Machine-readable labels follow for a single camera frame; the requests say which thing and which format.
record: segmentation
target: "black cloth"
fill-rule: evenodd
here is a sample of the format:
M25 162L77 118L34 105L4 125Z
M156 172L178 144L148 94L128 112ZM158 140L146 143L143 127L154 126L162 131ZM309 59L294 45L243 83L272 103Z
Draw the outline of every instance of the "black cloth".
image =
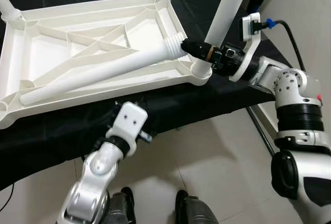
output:
M92 0L11 0L21 10ZM188 37L204 40L220 0L172 0L173 7ZM226 41L239 42L237 13ZM287 63L269 41L259 45L255 55L266 55ZM216 115L230 113L254 104L273 100L244 82L232 83L212 75L203 86L181 84L148 92L93 102L72 108L28 116L0 131L0 189L42 169L88 153L103 137L112 117L115 101L138 101L148 112L144 130L155 135Z

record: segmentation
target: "black shoe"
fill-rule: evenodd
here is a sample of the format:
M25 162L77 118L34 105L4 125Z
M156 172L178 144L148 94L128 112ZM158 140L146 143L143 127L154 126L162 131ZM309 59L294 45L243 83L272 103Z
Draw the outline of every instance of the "black shoe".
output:
M128 204L126 216L128 218L129 224L136 224L136 216L134 214L134 198L132 190L129 187L124 187L121 192L126 195L126 202Z
M175 202L175 214L176 214L176 224L187 224L187 215L186 215L186 201L185 198L188 197L188 194L185 190L180 190L176 195Z

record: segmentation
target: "white wall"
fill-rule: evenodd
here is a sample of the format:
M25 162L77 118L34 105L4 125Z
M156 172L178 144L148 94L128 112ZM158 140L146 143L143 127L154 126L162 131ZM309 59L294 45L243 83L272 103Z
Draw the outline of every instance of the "white wall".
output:
M308 73L321 82L325 131L331 131L331 0L266 0L261 20L285 20L296 39ZM265 34L294 66L299 68L294 50L282 26ZM277 123L274 104L262 105Z

